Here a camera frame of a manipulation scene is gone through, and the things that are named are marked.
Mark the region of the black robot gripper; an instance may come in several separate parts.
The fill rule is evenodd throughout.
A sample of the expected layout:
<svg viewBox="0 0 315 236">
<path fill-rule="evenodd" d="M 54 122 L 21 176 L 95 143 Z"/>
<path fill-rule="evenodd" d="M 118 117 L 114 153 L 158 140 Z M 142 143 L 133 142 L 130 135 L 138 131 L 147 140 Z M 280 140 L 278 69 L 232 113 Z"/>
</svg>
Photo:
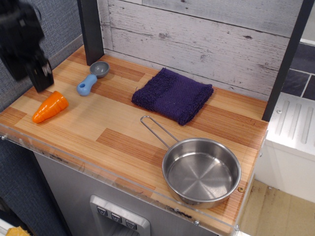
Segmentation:
<svg viewBox="0 0 315 236">
<path fill-rule="evenodd" d="M 29 3 L 0 2 L 0 58 L 16 81 L 29 76 L 36 91 L 42 92 L 54 84 L 54 78 L 39 45 L 44 38 L 39 16 Z"/>
</svg>

